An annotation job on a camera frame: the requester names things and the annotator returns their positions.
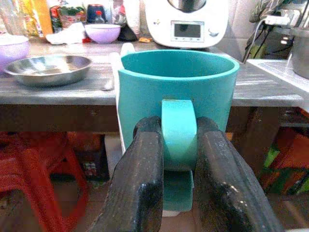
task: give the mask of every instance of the red plastic stool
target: red plastic stool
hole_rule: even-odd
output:
[[[22,190],[44,231],[68,232],[85,212],[87,182],[66,133],[40,133],[21,132],[0,147],[0,191]],[[49,178],[59,165],[67,165],[61,169],[75,176],[83,191],[67,217],[62,216]]]

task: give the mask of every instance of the appliance knob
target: appliance knob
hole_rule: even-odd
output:
[[[216,37],[217,35],[219,35],[219,32],[216,28],[209,28],[208,33],[211,37]]]

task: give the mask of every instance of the lavender bowl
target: lavender bowl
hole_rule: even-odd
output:
[[[109,44],[120,34],[120,26],[115,24],[88,24],[85,30],[90,39],[99,44]]]
[[[25,58],[29,50],[29,39],[25,36],[0,36],[0,73],[3,72],[7,64]]]

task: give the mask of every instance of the gray wooden tabletop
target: gray wooden tabletop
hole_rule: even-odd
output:
[[[135,42],[133,45],[137,51],[164,48],[156,43]],[[30,56],[46,54],[83,55],[92,59],[93,65],[83,81],[62,87],[27,87],[6,74],[0,74],[0,104],[115,105],[114,91],[104,91],[103,86],[113,78],[108,54],[120,52],[121,46],[121,42],[71,45],[32,42]],[[224,54],[216,47],[207,50]],[[241,64],[232,105],[300,106],[303,98],[277,79],[277,77],[252,64]]]

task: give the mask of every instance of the stainless steel plate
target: stainless steel plate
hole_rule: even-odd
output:
[[[82,56],[47,55],[12,62],[4,71],[26,86],[50,87],[83,80],[90,65]]]

